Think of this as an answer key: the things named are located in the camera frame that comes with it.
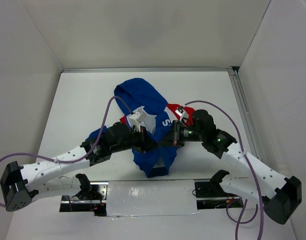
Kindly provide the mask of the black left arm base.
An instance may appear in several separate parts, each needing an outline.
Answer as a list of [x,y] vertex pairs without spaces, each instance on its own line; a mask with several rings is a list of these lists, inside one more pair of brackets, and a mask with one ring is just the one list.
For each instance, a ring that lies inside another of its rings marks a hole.
[[95,216],[107,216],[106,201],[108,196],[108,182],[90,181],[85,174],[76,175],[79,181],[78,192],[73,196],[61,197],[61,213],[93,212]]

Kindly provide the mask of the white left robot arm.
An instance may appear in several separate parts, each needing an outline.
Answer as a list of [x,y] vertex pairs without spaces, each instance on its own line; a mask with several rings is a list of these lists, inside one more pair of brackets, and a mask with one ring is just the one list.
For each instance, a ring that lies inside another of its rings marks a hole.
[[146,128],[136,130],[117,122],[109,128],[101,128],[98,136],[88,138],[51,160],[24,165],[13,161],[6,165],[0,179],[4,207],[14,212],[36,200],[53,196],[87,199],[92,192],[88,177],[83,173],[73,177],[65,174],[107,161],[113,153],[128,149],[145,153],[157,146]]

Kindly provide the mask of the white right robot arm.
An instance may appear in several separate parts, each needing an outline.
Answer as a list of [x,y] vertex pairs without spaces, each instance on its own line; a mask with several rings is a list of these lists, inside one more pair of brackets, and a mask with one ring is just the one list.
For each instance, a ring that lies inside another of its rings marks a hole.
[[262,207],[274,222],[284,225],[288,221],[302,203],[302,183],[297,177],[273,170],[246,151],[241,141],[216,127],[206,110],[196,110],[188,119],[188,113],[180,106],[175,116],[177,120],[161,145],[182,147],[186,142],[200,142],[207,152],[253,179],[252,182],[241,180],[227,170],[219,170],[210,179],[214,195],[239,195]]

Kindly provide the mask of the blue white red jacket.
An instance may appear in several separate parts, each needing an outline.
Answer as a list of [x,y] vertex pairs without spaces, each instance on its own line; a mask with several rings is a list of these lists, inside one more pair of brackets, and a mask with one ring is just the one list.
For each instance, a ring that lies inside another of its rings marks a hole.
[[[146,80],[142,78],[129,79],[114,89],[116,102],[124,113],[119,120],[129,128],[128,118],[131,114],[143,111],[147,118],[141,123],[146,128],[150,137],[159,142],[172,128],[172,123],[178,120],[175,109],[179,104],[168,103],[167,100]],[[99,164],[110,159],[111,156],[102,156],[102,135],[108,127],[99,128],[92,132],[82,143],[86,151],[89,151],[94,143],[97,143],[93,152],[87,157],[90,165]],[[138,153],[133,149],[133,161],[145,173],[148,178],[162,177],[169,173],[170,167],[177,156],[177,147],[159,147],[146,153]]]

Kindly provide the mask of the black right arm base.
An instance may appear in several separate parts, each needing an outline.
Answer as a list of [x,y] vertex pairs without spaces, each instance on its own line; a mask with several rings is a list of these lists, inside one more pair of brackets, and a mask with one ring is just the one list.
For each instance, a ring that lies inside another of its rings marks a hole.
[[239,196],[224,192],[219,185],[228,174],[228,171],[219,170],[209,180],[195,181],[195,189],[192,190],[192,195],[196,197],[198,210],[243,207],[243,201]]

